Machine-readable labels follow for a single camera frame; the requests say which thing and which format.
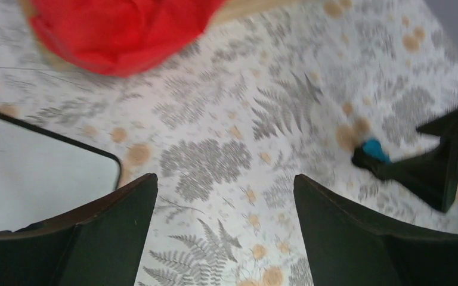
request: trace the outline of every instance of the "red fabric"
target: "red fabric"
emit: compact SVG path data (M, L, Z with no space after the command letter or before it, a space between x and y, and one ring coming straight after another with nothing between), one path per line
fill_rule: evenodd
M195 40L225 0L32 0L47 48L94 73L130 76Z

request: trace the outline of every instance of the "whiteboard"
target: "whiteboard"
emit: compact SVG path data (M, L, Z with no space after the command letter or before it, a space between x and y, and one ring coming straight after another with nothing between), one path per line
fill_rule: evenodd
M116 157L25 127L0 119L0 231L16 231L116 189Z

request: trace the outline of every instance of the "blue object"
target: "blue object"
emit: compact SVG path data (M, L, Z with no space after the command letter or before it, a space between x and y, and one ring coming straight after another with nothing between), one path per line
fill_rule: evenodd
M366 141L363 144L363 151L366 154L372 156L373 158L384 162L385 164L391 163L391 159L389 158L389 155L383 152L382 144L380 144L380 141L378 141L377 139L372 138Z

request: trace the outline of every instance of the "table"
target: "table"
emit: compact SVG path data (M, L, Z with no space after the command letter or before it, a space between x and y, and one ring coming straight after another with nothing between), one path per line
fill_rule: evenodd
M137 285L312 285L292 196L304 173L415 225L447 215L350 163L392 158L458 105L458 52L422 1L304 2L212 28L128 79L52 71L15 1L0 0L0 112L114 153L123 183L159 175Z

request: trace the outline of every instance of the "wooden board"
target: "wooden board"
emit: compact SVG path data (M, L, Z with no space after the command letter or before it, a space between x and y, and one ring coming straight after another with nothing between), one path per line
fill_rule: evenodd
M29 0L18 0L23 14L31 17L36 14L34 6ZM301 0L228 0L228 2L218 11L212 21L211 26L217 26L230 20L241 18L253 13L264 12L272 8L289 5ZM46 61L54 70L66 70L73 67L72 64L56 56L43 43L37 41L39 52L45 57Z

